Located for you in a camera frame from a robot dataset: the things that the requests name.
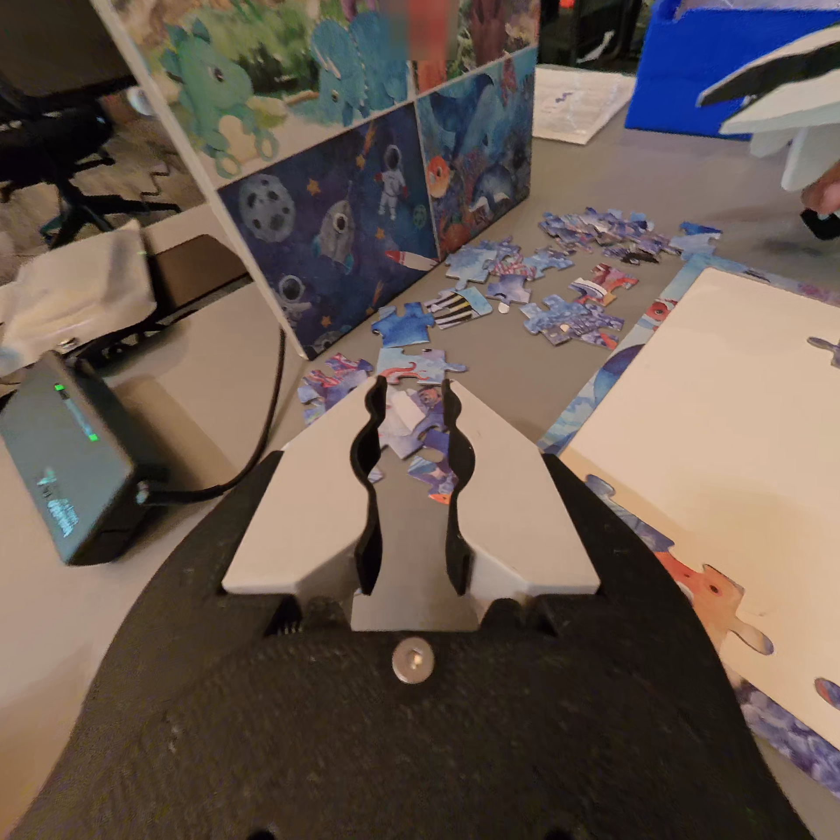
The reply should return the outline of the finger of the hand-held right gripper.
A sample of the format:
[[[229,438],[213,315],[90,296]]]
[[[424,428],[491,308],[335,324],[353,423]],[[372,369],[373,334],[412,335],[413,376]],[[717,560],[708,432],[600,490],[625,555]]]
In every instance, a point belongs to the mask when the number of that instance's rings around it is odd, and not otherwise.
[[[704,90],[699,108],[744,98],[761,98],[787,83],[810,81],[839,68],[839,27],[798,38],[754,59]]]
[[[725,121],[723,136],[749,134],[755,158],[776,154],[799,132],[839,123],[839,81],[788,82],[756,98]]]

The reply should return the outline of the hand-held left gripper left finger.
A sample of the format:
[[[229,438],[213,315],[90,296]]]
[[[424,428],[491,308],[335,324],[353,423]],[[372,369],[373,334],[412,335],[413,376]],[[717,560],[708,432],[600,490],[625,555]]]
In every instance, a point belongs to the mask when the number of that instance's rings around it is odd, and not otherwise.
[[[303,610],[331,600],[351,618],[382,567],[370,473],[382,449],[386,382],[370,377],[294,437],[250,520],[222,586],[231,595],[290,595]]]

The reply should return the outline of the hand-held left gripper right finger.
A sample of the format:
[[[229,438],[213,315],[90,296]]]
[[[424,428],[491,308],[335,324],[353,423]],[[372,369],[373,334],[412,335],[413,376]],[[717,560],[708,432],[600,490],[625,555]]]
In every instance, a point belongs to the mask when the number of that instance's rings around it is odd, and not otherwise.
[[[593,595],[601,580],[536,444],[462,384],[442,386],[455,475],[446,571],[482,622],[499,601]]]

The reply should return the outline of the blue wavy jigsaw piece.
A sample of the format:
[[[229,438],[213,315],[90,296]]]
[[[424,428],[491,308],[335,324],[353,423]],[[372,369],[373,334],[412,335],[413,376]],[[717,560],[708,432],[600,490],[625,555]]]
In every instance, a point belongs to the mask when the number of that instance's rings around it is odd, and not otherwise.
[[[652,553],[657,556],[672,556],[673,540],[618,504],[614,500],[615,489],[612,485],[594,475],[588,475],[584,483],[613,514],[624,522],[646,544]]]

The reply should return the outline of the blue striped jigsaw piece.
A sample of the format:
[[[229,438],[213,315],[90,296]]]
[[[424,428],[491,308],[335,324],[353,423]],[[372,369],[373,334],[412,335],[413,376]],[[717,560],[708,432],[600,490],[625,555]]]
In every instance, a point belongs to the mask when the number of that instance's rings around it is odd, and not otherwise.
[[[716,227],[691,222],[682,222],[678,234],[668,242],[668,248],[683,261],[694,256],[712,256],[719,245],[722,231]]]

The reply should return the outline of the dark blue coral jigsaw piece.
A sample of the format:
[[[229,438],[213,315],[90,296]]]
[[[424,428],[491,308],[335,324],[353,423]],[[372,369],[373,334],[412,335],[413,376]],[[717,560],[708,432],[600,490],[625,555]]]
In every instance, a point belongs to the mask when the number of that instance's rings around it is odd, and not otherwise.
[[[424,411],[423,420],[415,426],[415,435],[422,436],[431,429],[437,429],[441,432],[447,431],[443,395],[440,387],[426,385],[416,392],[415,397]]]

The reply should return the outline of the orange pufferfish jigsaw piece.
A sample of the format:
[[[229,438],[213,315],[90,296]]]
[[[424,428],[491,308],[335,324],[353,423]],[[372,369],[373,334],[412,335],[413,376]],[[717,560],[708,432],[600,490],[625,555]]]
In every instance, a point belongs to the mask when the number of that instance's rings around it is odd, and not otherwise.
[[[654,555],[692,604],[718,654],[730,634],[760,655],[774,653],[774,645],[766,634],[738,617],[744,595],[739,584],[708,564],[695,571],[670,552],[657,551]]]

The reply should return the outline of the cream puzzle frame tray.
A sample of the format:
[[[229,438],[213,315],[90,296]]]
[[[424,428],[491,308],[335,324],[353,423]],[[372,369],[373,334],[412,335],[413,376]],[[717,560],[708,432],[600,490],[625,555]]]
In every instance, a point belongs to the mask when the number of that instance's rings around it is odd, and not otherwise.
[[[838,796],[838,280],[686,263],[539,441],[739,584],[718,654],[752,731]]]

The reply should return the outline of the pile of puzzle pieces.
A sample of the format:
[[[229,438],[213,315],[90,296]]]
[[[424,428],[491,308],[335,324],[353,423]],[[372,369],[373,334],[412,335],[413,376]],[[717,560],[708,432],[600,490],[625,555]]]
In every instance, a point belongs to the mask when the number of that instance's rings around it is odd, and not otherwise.
[[[550,243],[530,254],[511,237],[464,245],[445,260],[446,277],[455,284],[433,298],[408,302],[403,310],[380,309],[372,325],[381,348],[373,364],[334,353],[320,369],[305,374],[297,389],[305,427],[319,420],[370,377],[388,385],[381,448],[407,460],[407,474],[425,484],[428,497],[449,504],[455,475],[448,463],[448,429],[416,436],[424,411],[415,397],[426,385],[442,384],[447,375],[467,372],[462,364],[434,347],[445,330],[509,311],[519,313],[531,335],[559,346],[580,340],[613,350],[624,321],[607,307],[619,290],[637,279],[627,266],[657,264],[672,238],[642,214],[620,211],[579,214],[545,213],[539,222]]]

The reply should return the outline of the person's right hand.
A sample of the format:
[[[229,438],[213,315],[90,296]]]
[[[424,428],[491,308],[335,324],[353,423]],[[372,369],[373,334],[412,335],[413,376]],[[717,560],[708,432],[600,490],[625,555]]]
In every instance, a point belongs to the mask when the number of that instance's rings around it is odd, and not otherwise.
[[[839,210],[839,170],[825,172],[801,193],[803,207],[825,217]]]

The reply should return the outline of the instruction sheet in plastic sleeve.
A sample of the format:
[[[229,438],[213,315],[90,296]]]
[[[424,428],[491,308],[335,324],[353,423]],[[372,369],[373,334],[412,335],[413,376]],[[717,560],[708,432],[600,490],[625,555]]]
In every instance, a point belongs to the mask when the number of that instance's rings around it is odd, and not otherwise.
[[[532,137],[587,145],[630,102],[636,78],[623,73],[537,66]]]

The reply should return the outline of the black flat device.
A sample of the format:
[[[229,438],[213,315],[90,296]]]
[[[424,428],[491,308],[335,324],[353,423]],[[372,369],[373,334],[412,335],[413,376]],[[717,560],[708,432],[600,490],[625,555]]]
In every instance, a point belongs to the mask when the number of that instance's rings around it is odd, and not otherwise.
[[[89,364],[48,351],[2,410],[2,439],[69,566],[113,562],[140,533],[143,482],[165,484],[160,448]]]

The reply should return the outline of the illustrated animal puzzle box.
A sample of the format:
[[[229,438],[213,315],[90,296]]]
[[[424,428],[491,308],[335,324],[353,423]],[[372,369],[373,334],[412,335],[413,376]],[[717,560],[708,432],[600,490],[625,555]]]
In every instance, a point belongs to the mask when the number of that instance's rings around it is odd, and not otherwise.
[[[530,194],[539,2],[92,5],[309,359]]]

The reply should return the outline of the silver foil pouch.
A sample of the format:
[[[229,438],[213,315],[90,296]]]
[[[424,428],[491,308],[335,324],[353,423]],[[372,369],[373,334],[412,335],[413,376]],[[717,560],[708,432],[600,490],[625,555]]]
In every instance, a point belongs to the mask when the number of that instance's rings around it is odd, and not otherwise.
[[[132,327],[156,306],[138,221],[51,249],[2,286],[1,376],[50,350],[74,350]]]

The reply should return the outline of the black partition panel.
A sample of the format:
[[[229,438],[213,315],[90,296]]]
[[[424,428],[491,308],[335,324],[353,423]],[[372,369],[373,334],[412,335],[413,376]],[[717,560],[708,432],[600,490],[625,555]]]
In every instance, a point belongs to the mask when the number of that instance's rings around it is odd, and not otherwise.
[[[134,83],[89,1],[2,1],[1,78],[20,102],[105,96]]]

